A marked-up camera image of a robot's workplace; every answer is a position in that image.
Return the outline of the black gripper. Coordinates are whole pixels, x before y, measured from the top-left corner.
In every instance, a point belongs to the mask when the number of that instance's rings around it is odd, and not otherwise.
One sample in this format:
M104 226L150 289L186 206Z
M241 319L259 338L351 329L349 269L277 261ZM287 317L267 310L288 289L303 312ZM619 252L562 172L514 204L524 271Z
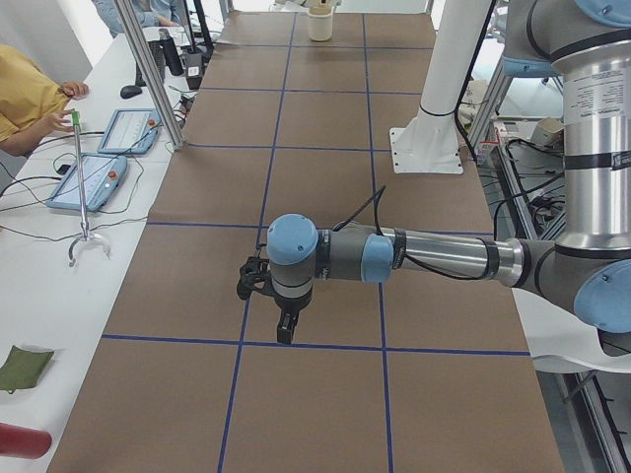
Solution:
M299 298L277 297L276 304L281 310L280 320L277 325L276 336L278 343L291 342L291 325L297 325L300 311L305 309L311 302L312 295L305 294Z

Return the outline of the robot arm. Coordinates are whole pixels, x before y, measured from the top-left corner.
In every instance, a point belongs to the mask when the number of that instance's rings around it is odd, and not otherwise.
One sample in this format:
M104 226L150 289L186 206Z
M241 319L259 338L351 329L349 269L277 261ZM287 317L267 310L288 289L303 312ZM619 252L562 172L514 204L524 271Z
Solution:
M513 1L505 63L544 65L563 85L565 229L555 241L423 234L342 223L318 230L298 214L267 232L265 290L291 342L316 279L381 283L398 268L457 280L495 279L573 313L603 332L630 329L630 5Z

